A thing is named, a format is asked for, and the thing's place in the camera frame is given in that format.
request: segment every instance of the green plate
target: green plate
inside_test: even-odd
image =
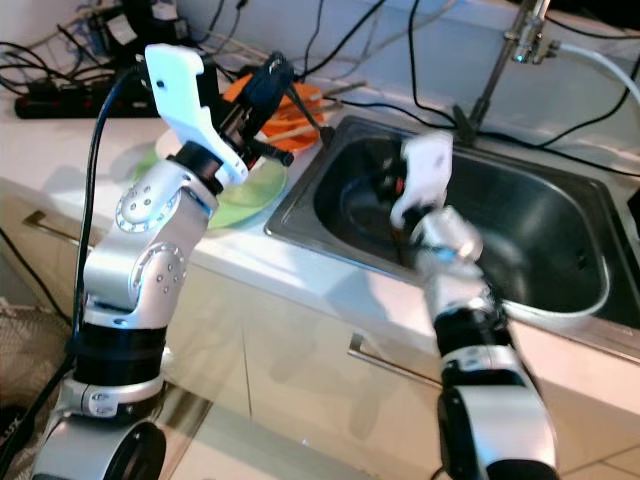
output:
[[[134,180],[139,180],[157,161],[154,152],[145,155],[135,171]],[[242,185],[227,187],[218,195],[220,205],[209,222],[209,228],[228,227],[261,212],[271,205],[286,184],[286,167],[265,161],[257,170],[249,172]]]

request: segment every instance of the white countertop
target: white countertop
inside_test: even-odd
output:
[[[0,188],[9,188],[50,209],[80,219],[93,120],[22,121],[10,113],[9,102],[0,103],[0,107]],[[355,113],[372,116],[361,110]],[[395,116],[382,118],[387,123],[406,125]],[[97,169],[94,225],[109,228],[115,205],[137,163],[165,130],[159,119],[107,122]],[[280,199],[317,150],[315,146],[297,156],[289,171],[289,184]],[[509,153],[512,147],[500,147],[500,150]],[[520,157],[606,182],[623,223],[632,234],[625,202],[634,185],[638,185],[636,180],[544,154],[517,151]],[[387,335],[431,354],[437,353],[420,289],[267,236],[263,228],[274,208],[275,204],[240,225],[209,231],[196,247],[191,261],[339,316],[370,333]],[[632,243],[640,258],[637,242]],[[514,330],[539,377],[640,414],[640,366],[521,323],[514,323]]]

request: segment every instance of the metal cabinet handle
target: metal cabinet handle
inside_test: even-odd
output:
[[[434,380],[433,378],[429,378],[425,375],[414,372],[413,370],[409,370],[395,363],[382,360],[381,358],[374,357],[373,355],[362,351],[362,344],[364,343],[364,341],[365,338],[362,335],[360,335],[359,333],[354,333],[351,337],[351,343],[349,344],[349,350],[347,350],[347,354],[353,358],[358,358],[364,362],[370,363],[371,365],[375,365],[376,367],[380,367],[391,373],[400,375],[401,377],[413,380],[414,382],[422,383],[423,385],[428,385],[437,389],[442,389],[442,383]]]
[[[65,242],[70,243],[71,245],[75,245],[76,247],[80,246],[80,240],[78,240],[77,238],[73,237],[72,235],[69,235],[66,232],[63,232],[62,230],[48,227],[47,225],[42,223],[46,218],[47,218],[46,213],[44,213],[41,210],[36,210],[27,218],[25,218],[22,221],[22,224],[26,225],[27,227],[31,227],[41,232],[44,232],[47,235],[51,235],[53,237],[64,240]],[[93,250],[93,247],[94,247],[93,245],[89,245],[88,248],[89,250]]]

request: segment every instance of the orange plate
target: orange plate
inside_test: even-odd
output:
[[[244,77],[236,80],[229,86],[222,98],[229,102],[235,100],[235,98],[238,96],[238,94],[244,88],[250,78],[251,74],[245,75]],[[294,83],[294,86],[296,88],[296,91],[298,92],[298,95],[300,95],[300,98],[302,98],[308,108],[319,107],[322,105],[322,100],[316,100],[313,102],[307,100],[311,95],[322,93],[318,87],[314,87],[313,85],[307,85],[304,83]],[[309,125],[307,119],[304,118],[297,109],[291,107],[290,105],[291,100],[289,100],[288,97],[283,97],[282,101],[280,102],[278,111],[276,111],[275,115],[264,125],[264,127],[262,127],[262,132],[267,137],[285,133],[291,130],[295,130],[296,128]],[[279,115],[278,112],[284,107],[287,107],[284,115]],[[322,123],[325,120],[322,113],[315,114],[313,118],[315,118],[318,123]],[[302,150],[304,148],[310,147],[316,142],[316,140],[318,140],[318,133],[310,132],[280,140],[279,142],[274,143],[274,145],[283,150],[295,152],[297,150]]]

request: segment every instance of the sink basin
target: sink basin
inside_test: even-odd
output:
[[[392,237],[391,203],[369,181],[411,134],[343,120],[267,232],[415,282],[411,249]],[[482,234],[479,264],[512,317],[640,358],[640,275],[602,183],[456,149],[447,203]]]

